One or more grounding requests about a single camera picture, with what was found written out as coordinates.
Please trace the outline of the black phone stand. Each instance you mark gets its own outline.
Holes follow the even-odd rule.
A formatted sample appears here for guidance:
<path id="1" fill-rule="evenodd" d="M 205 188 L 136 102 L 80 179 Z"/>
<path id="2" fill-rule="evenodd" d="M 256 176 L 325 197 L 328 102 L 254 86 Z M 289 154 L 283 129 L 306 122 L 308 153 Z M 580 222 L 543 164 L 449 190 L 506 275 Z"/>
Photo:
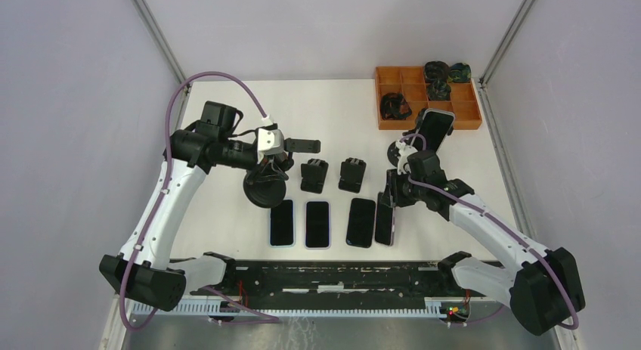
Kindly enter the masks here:
<path id="1" fill-rule="evenodd" d="M 360 159 L 350 157 L 341 163 L 338 188 L 358 194 L 361 190 L 367 164 Z"/>
<path id="2" fill-rule="evenodd" d="M 321 194 L 329 168 L 328 162 L 320 159 L 310 159 L 301 164 L 300 189 L 304 192 Z"/>

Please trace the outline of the black case phone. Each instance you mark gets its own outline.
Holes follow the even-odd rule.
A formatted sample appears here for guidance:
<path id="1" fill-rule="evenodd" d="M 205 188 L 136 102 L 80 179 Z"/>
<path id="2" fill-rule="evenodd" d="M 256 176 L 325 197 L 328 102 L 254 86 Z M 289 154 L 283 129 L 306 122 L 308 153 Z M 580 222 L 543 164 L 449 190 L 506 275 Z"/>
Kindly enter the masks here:
<path id="1" fill-rule="evenodd" d="M 376 202 L 354 198 L 350 204 L 346 243 L 349 246 L 370 248 L 373 241 Z"/>

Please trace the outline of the blue case phone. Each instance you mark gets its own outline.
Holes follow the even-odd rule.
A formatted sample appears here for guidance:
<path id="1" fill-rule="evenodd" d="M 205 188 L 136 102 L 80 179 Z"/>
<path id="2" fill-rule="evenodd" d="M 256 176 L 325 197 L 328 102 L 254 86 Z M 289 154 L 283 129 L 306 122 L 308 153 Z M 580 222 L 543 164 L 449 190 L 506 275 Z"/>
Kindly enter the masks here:
<path id="1" fill-rule="evenodd" d="M 295 214 L 292 200 L 283 200 L 270 209 L 268 242 L 272 247 L 288 247 L 295 243 Z"/>

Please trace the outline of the lilac case phone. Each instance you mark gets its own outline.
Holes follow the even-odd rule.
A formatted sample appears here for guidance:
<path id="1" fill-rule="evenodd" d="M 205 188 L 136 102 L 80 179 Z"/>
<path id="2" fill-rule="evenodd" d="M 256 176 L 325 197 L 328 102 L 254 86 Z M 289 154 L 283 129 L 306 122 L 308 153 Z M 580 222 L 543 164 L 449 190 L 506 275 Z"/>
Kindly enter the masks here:
<path id="1" fill-rule="evenodd" d="M 305 204 L 305 247 L 330 247 L 330 204 L 327 201 L 309 201 Z"/>

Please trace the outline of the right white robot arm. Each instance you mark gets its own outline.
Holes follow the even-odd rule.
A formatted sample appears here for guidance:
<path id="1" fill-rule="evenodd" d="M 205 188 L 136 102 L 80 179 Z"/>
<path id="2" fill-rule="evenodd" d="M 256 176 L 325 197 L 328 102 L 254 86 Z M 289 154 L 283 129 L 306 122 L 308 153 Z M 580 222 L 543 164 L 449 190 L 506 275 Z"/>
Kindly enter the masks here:
<path id="1" fill-rule="evenodd" d="M 390 148 L 386 203 L 392 208 L 424 203 L 463 229 L 500 263 L 489 265 L 467 252 L 438 263 L 438 289 L 447 296 L 471 290 L 509 308 L 529 333 L 554 327 L 576 330 L 586 306 L 575 257 L 564 247 L 549 249 L 507 225 L 460 179 L 448 179 L 432 150 Z"/>

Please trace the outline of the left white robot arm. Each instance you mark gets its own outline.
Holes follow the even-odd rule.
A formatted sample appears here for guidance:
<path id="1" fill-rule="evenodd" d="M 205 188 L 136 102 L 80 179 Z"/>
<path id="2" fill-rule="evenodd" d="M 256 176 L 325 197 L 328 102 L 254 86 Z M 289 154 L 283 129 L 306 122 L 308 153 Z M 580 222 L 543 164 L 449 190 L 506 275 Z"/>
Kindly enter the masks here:
<path id="1" fill-rule="evenodd" d="M 221 256 L 204 254 L 172 263 L 170 252 L 187 208 L 206 176 L 215 166 L 242 169 L 243 191 L 254 205 L 270 209 L 286 194 L 293 154 L 305 148 L 315 152 L 317 141 L 285 138 L 271 119 L 253 130 L 248 143 L 235 134 L 243 113 L 212 101 L 202 116 L 169 137 L 156 189 L 141 220 L 115 256 L 105 255 L 99 271 L 122 297 L 155 310 L 171 311 L 184 294 L 210 287 L 228 295 L 237 287 L 237 274 L 226 268 Z"/>

